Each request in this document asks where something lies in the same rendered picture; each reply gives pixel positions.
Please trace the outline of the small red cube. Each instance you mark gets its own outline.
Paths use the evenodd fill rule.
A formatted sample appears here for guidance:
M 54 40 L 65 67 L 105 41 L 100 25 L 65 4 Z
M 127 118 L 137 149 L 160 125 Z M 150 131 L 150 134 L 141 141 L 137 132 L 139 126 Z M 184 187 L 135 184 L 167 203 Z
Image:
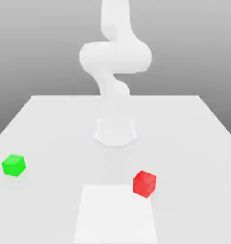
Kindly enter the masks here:
M 141 170 L 133 178 L 133 192 L 147 199 L 156 188 L 156 179 L 155 175 Z

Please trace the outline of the small green cube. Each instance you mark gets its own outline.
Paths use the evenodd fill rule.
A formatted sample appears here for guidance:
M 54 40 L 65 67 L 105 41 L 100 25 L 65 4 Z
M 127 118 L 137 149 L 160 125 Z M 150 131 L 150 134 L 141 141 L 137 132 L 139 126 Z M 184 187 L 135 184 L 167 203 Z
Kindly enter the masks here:
M 24 157 L 20 155 L 9 155 L 1 164 L 8 176 L 18 177 L 26 169 Z

